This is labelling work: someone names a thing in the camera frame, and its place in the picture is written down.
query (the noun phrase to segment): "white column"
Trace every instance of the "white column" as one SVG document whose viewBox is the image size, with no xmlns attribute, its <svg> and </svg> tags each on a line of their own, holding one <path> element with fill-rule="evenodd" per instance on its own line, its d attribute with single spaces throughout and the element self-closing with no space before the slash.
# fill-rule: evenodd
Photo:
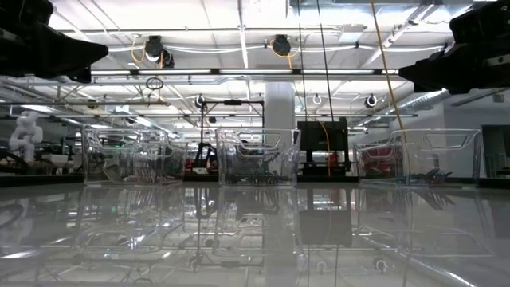
<svg viewBox="0 0 510 287">
<path fill-rule="evenodd" d="M 265 127 L 295 127 L 294 120 L 294 85 L 291 82 L 265 83 Z M 290 133 L 285 133 L 280 140 L 286 146 L 292 144 Z M 278 191 L 292 193 L 295 191 Z M 278 250 L 265 257 L 265 286 L 294 287 L 298 276 L 296 255 L 293 254 L 294 237 L 287 230 L 282 230 L 283 214 L 268 216 L 268 228 L 265 229 L 265 249 Z"/>
</svg>

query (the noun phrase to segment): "glossy white floor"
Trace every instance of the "glossy white floor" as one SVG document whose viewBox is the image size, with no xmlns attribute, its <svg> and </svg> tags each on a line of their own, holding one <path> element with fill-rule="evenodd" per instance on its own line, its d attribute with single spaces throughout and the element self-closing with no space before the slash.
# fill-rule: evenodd
<svg viewBox="0 0 510 287">
<path fill-rule="evenodd" d="M 509 211 L 469 188 L 4 188 L 0 286 L 504 286 Z"/>
</svg>

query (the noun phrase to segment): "white humanoid robot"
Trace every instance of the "white humanoid robot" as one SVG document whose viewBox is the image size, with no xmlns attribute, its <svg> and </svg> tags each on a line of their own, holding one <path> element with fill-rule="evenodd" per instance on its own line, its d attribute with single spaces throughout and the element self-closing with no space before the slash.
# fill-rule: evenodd
<svg viewBox="0 0 510 287">
<path fill-rule="evenodd" d="M 16 119 L 16 129 L 9 140 L 11 150 L 23 148 L 23 159 L 27 163 L 33 162 L 34 144 L 42 142 L 42 128 L 36 125 L 38 117 L 36 112 L 22 112 L 22 116 Z"/>
</svg>

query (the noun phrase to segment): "clear plastic basket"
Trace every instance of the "clear plastic basket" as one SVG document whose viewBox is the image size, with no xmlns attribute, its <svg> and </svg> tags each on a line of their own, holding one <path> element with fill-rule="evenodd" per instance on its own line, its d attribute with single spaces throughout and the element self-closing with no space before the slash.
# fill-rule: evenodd
<svg viewBox="0 0 510 287">
<path fill-rule="evenodd" d="M 293 189 L 220 190 L 213 253 L 261 257 L 303 253 Z"/>
<path fill-rule="evenodd" d="M 480 176 L 481 132 L 470 129 L 410 129 L 392 132 L 386 143 L 356 143 L 358 174 L 365 183 L 443 185 Z"/>
<path fill-rule="evenodd" d="M 299 130 L 219 128 L 216 144 L 221 185 L 296 185 Z"/>
<path fill-rule="evenodd" d="M 184 197 L 172 187 L 86 187 L 76 213 L 74 252 L 149 254 L 184 227 Z"/>
<path fill-rule="evenodd" d="M 187 143 L 171 143 L 165 131 L 86 128 L 81 134 L 86 184 L 182 182 Z"/>
</svg>

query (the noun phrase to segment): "transparent storage container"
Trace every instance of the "transparent storage container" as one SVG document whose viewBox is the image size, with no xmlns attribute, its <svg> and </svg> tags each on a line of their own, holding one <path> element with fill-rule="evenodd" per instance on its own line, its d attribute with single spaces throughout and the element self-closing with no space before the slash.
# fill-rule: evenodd
<svg viewBox="0 0 510 287">
<path fill-rule="evenodd" d="M 184 229 L 184 196 L 160 187 L 86 187 L 76 211 L 79 254 L 149 254 Z"/>
<path fill-rule="evenodd" d="M 86 184 L 160 185 L 181 183 L 187 143 L 172 143 L 161 130 L 82 131 Z"/>
<path fill-rule="evenodd" d="M 220 185 L 296 185 L 299 130 L 219 128 L 216 144 Z"/>
<path fill-rule="evenodd" d="M 437 186 L 480 176 L 481 132 L 471 129 L 409 129 L 386 143 L 356 143 L 358 174 L 365 183 Z"/>
<path fill-rule="evenodd" d="M 220 190 L 213 254 L 225 257 L 303 253 L 293 189 Z"/>
</svg>

